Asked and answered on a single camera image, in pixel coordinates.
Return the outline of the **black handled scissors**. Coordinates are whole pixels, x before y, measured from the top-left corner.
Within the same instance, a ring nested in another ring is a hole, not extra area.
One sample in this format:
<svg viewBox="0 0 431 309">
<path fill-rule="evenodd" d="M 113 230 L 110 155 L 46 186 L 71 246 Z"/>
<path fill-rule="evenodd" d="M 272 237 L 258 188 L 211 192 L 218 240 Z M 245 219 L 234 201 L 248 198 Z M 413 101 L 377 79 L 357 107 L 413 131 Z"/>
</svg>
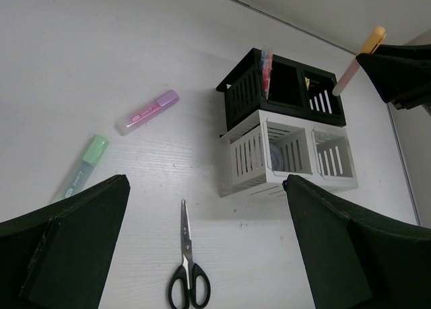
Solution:
<svg viewBox="0 0 431 309">
<path fill-rule="evenodd" d="M 211 284 L 205 271 L 193 260 L 193 243 L 190 231 L 189 212 L 185 199 L 181 201 L 180 243 L 182 263 L 173 273 L 167 290 L 168 303 L 176 308 L 172 299 L 172 289 L 177 280 L 181 281 L 183 289 L 183 308 L 206 308 L 211 297 Z M 197 280 L 201 277 L 205 285 L 205 299 L 202 303 L 197 299 Z"/>
</svg>

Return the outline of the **clear jar of clips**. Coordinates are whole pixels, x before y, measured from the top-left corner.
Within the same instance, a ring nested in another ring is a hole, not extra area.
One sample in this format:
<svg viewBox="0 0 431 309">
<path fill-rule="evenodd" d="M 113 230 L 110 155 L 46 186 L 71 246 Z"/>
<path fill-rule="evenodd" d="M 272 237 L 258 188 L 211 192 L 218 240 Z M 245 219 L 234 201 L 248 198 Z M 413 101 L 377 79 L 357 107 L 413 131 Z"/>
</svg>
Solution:
<svg viewBox="0 0 431 309">
<path fill-rule="evenodd" d="M 271 154 L 272 170 L 283 172 L 284 157 L 282 154 L 282 150 L 272 143 L 269 144 L 269 147 L 270 147 L 270 154 Z"/>
</svg>

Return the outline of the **aluminium rail right side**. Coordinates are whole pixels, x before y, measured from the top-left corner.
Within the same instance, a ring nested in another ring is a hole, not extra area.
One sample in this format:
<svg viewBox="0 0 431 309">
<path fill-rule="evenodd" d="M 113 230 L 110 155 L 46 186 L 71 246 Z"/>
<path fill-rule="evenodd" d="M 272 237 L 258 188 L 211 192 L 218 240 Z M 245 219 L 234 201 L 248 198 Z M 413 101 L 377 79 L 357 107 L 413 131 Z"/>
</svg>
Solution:
<svg viewBox="0 0 431 309">
<path fill-rule="evenodd" d="M 399 139 L 397 128 L 395 126 L 395 119 L 394 119 L 393 113 L 391 111 L 391 107 L 389 105 L 387 105 L 387 112 L 388 112 L 388 115 L 389 115 L 389 119 L 390 119 L 390 122 L 391 122 L 391 127 L 392 127 L 393 134 L 394 134 L 394 137 L 395 137 L 395 143 L 396 143 L 397 150 L 398 150 L 398 153 L 399 153 L 399 158 L 400 158 L 400 161 L 401 161 L 401 167 L 403 169 L 403 175 L 404 175 L 405 182 L 406 182 L 406 185 L 407 185 L 407 190 L 408 190 L 408 193 L 409 193 L 409 198 L 411 200 L 411 206 L 413 208 L 413 214 L 415 216 L 415 220 L 416 220 L 417 225 L 418 226 L 422 226 L 421 219 L 420 219 L 420 216 L 419 216 L 419 213 L 418 213 L 418 208 L 417 208 L 416 200 L 415 200 L 413 189 L 412 189 L 412 185 L 411 185 L 411 180 L 410 180 L 410 177 L 409 177 L 409 174 L 408 174 L 408 171 L 407 171 L 407 164 L 405 162 L 405 157 L 404 157 L 404 154 L 403 154 L 403 151 L 402 151 L 401 142 L 400 142 L 400 139 Z"/>
</svg>

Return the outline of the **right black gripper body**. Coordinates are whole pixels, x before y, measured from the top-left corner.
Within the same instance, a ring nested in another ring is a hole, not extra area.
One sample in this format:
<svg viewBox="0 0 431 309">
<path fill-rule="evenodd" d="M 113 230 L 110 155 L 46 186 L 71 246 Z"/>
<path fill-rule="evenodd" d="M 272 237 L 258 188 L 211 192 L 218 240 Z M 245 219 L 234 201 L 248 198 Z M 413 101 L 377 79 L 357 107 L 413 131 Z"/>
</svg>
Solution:
<svg viewBox="0 0 431 309">
<path fill-rule="evenodd" d="M 430 114 L 430 84 L 410 90 L 406 94 L 396 97 L 391 103 L 397 110 L 409 110 L 421 106 Z"/>
</svg>

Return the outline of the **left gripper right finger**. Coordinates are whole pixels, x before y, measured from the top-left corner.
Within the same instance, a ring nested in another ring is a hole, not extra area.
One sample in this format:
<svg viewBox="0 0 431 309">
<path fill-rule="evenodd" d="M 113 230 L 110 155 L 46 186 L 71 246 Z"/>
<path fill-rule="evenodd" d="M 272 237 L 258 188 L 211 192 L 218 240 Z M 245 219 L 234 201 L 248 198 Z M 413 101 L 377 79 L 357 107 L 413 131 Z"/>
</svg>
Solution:
<svg viewBox="0 0 431 309">
<path fill-rule="evenodd" d="M 316 308 L 429 308 L 430 229 L 283 183 Z"/>
</svg>

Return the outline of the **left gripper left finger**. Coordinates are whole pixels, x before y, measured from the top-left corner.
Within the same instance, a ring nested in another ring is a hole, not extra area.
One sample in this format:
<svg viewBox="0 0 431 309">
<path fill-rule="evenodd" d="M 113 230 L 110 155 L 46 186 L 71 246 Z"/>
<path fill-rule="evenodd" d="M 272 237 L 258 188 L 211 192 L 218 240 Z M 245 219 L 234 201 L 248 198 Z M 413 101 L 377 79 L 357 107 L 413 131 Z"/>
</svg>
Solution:
<svg viewBox="0 0 431 309">
<path fill-rule="evenodd" d="M 97 308 L 127 208 L 115 175 L 1 223 L 2 308 Z"/>
</svg>

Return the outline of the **orange pen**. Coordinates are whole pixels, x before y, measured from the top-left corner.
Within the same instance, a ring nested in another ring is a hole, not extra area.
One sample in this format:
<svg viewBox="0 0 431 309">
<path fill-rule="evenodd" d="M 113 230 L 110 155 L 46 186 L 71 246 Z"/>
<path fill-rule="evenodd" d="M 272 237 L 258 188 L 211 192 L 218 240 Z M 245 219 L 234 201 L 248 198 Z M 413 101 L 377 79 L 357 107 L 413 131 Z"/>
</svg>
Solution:
<svg viewBox="0 0 431 309">
<path fill-rule="evenodd" d="M 272 71 L 272 62 L 273 62 L 273 53 L 271 50 L 268 50 L 268 73 L 267 73 L 267 78 L 265 80 L 263 80 L 263 89 L 264 89 L 264 93 L 265 93 L 265 99 L 267 100 L 269 98 L 269 87 L 270 87 L 270 81 L 271 81 L 271 71 Z"/>
</svg>

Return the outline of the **blue pen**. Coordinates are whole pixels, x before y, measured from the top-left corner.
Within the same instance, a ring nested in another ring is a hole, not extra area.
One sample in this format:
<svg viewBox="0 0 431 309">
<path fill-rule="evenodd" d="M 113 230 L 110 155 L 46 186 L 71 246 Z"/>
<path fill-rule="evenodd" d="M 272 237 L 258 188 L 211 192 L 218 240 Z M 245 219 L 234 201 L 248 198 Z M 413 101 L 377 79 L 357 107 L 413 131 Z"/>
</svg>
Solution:
<svg viewBox="0 0 431 309">
<path fill-rule="evenodd" d="M 265 49 L 261 51 L 261 71 L 262 71 L 263 80 L 267 78 L 267 73 L 268 73 L 268 65 L 269 65 L 268 53 L 269 51 Z"/>
</svg>

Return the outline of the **black two-slot pen holder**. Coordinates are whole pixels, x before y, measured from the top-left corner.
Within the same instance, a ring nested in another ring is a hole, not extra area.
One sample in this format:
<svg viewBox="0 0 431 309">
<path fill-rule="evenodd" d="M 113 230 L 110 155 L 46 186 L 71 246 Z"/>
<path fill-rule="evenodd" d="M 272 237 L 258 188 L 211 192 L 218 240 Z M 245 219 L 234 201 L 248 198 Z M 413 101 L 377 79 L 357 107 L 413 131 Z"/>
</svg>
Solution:
<svg viewBox="0 0 431 309">
<path fill-rule="evenodd" d="M 306 89 L 305 77 L 315 87 Z M 273 57 L 269 98 L 265 99 L 261 51 L 252 48 L 216 87 L 224 94 L 226 126 L 231 130 L 256 110 L 275 112 L 309 121 L 346 126 L 343 104 L 332 91 L 334 73 L 278 55 Z"/>
</svg>

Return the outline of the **yellow highlighter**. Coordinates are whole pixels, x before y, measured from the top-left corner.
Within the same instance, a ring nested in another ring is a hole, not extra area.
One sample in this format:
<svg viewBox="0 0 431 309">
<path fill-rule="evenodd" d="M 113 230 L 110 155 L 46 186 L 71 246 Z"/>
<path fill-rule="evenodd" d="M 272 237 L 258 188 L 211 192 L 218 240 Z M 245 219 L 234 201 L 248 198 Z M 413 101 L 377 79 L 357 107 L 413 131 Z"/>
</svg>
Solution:
<svg viewBox="0 0 431 309">
<path fill-rule="evenodd" d="M 314 83 L 313 79 L 311 79 L 309 77 L 305 77 L 304 80 L 305 80 L 305 84 L 306 84 L 306 89 L 308 91 L 315 87 L 315 83 Z"/>
</svg>

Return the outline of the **white two-slot pen holder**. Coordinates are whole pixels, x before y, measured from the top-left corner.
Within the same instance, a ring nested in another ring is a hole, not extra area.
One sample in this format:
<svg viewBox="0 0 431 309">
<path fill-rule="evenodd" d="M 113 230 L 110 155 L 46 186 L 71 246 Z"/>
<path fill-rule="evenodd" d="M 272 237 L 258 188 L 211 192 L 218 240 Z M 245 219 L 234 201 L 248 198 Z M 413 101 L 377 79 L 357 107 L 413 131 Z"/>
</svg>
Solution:
<svg viewBox="0 0 431 309">
<path fill-rule="evenodd" d="M 283 172 L 272 170 L 270 143 L 282 150 Z M 220 137 L 220 156 L 221 197 L 283 198 L 291 174 L 334 194 L 358 187 L 342 127 L 258 110 Z"/>
</svg>

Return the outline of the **green highlighter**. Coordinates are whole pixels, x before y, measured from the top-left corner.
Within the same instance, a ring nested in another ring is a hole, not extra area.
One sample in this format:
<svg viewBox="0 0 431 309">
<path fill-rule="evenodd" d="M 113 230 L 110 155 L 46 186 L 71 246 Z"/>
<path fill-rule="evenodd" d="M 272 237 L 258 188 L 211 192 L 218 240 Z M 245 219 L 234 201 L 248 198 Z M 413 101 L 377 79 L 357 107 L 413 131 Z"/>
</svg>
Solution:
<svg viewBox="0 0 431 309">
<path fill-rule="evenodd" d="M 94 135 L 90 139 L 72 170 L 57 190 L 52 203 L 74 196 L 84 189 L 108 144 L 109 140 L 101 135 Z"/>
</svg>

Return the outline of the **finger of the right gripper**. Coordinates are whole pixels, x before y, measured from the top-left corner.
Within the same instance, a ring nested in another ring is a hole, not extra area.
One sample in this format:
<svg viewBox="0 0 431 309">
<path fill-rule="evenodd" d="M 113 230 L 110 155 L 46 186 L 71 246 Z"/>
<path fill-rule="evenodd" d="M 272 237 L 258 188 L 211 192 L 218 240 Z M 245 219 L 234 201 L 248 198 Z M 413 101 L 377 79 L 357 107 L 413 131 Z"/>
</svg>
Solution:
<svg viewBox="0 0 431 309">
<path fill-rule="evenodd" d="M 357 62 L 368 75 L 381 100 L 391 103 L 421 85 L 430 84 L 430 45 L 380 45 L 360 53 Z"/>
</svg>

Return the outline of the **pink highlighter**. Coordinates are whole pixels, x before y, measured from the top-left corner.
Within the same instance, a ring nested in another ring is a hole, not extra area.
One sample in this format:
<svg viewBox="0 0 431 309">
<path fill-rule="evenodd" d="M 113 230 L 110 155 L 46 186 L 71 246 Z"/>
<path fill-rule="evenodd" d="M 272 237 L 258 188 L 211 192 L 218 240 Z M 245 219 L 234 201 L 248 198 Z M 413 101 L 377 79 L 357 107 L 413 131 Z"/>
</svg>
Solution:
<svg viewBox="0 0 431 309">
<path fill-rule="evenodd" d="M 155 100 L 120 118 L 116 122 L 116 127 L 121 135 L 128 135 L 165 110 L 174 106 L 179 100 L 179 95 L 174 90 L 169 90 Z"/>
</svg>

